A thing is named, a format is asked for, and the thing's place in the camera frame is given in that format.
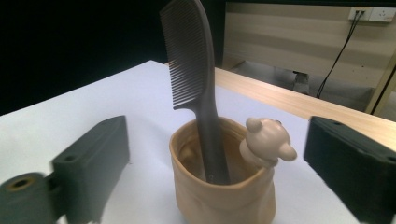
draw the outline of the wall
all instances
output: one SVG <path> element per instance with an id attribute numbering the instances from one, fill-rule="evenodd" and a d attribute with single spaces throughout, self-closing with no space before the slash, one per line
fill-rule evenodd
<path id="1" fill-rule="evenodd" d="M 227 4 L 224 68 L 243 60 L 326 76 L 344 45 L 350 7 Z M 332 78 L 376 87 L 396 50 L 396 20 L 361 21 Z"/>

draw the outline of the bear face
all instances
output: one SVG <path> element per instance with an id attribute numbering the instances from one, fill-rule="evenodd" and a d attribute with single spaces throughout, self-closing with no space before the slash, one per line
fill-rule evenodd
<path id="1" fill-rule="evenodd" d="M 244 159 L 256 166 L 275 166 L 278 158 L 284 161 L 297 158 L 288 132 L 273 119 L 247 119 L 246 139 L 240 150 Z"/>

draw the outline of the wooden surface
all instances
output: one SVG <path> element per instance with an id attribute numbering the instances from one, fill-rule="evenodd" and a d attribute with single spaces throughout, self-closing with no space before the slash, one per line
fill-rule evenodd
<path id="1" fill-rule="evenodd" d="M 396 151 L 396 122 L 328 103 L 294 91 L 216 68 L 216 84 L 303 119 L 334 119 Z"/>

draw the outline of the comb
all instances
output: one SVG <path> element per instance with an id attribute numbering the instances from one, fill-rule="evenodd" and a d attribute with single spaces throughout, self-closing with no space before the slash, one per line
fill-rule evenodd
<path id="1" fill-rule="evenodd" d="M 215 102 L 212 35 L 198 0 L 173 0 L 161 11 L 174 109 L 195 113 L 206 182 L 230 184 Z"/>

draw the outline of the beige cup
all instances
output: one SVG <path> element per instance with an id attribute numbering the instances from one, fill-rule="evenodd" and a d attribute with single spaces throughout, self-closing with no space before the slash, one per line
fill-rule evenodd
<path id="1" fill-rule="evenodd" d="M 246 128 L 220 118 L 231 185 L 205 182 L 195 120 L 170 140 L 177 206 L 190 224 L 266 224 L 274 218 L 274 169 L 257 170 L 239 153 Z"/>

